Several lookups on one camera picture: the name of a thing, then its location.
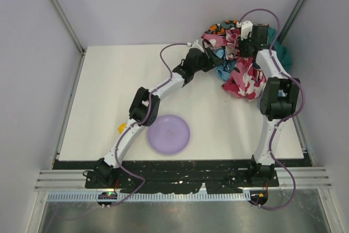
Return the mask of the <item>light blue cloth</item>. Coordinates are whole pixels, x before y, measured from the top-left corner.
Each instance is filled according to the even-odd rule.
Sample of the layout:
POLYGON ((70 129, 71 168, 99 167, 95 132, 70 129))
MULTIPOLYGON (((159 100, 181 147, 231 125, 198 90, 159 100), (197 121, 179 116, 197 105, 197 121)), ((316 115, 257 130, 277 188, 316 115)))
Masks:
POLYGON ((215 68, 216 74, 221 81, 226 82, 231 76, 231 72, 235 67, 236 60, 227 60, 224 48, 214 50, 214 54, 223 61, 223 64, 215 68))

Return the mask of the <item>light pink navy patterned cloth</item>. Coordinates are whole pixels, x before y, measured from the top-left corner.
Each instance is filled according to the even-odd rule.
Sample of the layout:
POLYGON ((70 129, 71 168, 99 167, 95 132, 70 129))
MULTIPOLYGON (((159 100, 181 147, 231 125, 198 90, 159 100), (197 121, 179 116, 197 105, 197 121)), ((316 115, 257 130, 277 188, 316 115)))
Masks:
POLYGON ((240 57, 240 29, 232 28, 225 31, 225 57, 230 61, 240 57))

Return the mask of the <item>pink red camouflage cloth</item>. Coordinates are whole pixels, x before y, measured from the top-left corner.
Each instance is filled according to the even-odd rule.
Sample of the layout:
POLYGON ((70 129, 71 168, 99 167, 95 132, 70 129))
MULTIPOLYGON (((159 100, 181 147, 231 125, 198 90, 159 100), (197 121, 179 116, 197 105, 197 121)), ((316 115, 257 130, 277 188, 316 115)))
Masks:
MULTIPOLYGON (((213 52, 219 48, 225 49, 225 34, 204 33, 202 40, 204 46, 209 47, 213 52)), ((236 64, 230 78, 226 82, 222 81, 222 89, 236 98, 245 98, 249 101, 258 98, 266 84, 263 72, 256 68, 252 57, 240 56, 235 60, 236 64)))

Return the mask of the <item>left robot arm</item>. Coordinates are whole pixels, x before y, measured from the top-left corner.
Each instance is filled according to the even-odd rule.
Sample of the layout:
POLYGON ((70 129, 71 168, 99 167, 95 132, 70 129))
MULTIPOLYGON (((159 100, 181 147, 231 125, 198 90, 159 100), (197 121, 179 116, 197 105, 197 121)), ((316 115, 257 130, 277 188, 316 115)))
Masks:
POLYGON ((92 171, 94 177, 90 178, 89 181, 101 184, 104 187, 115 186, 118 180, 118 170, 121 169, 140 180, 141 184, 145 184, 143 177, 128 171, 122 166, 123 158, 128 149, 144 129, 155 122, 162 99, 187 85, 193 80, 198 71, 208 72, 224 63, 224 60, 218 57, 210 48, 201 44, 192 44, 186 57, 174 69, 171 69, 163 58, 163 52, 169 47, 178 45, 178 43, 170 44, 161 49, 159 56, 170 73, 169 77, 150 89, 140 87, 137 90, 129 108, 129 120, 125 129, 109 152, 97 160, 92 171))

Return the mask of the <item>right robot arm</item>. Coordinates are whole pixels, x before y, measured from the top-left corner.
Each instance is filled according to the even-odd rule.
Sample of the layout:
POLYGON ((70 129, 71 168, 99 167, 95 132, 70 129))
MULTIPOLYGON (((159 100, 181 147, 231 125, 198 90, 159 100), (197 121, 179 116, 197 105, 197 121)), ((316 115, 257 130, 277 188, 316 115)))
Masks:
POLYGON ((240 54, 252 57, 267 80, 259 102, 263 116, 261 136, 251 157, 247 178, 257 187, 276 175, 274 153, 285 122, 296 111, 299 95, 299 87, 277 59, 277 52, 268 45, 268 28, 268 25, 255 25, 250 21, 240 25, 240 54))

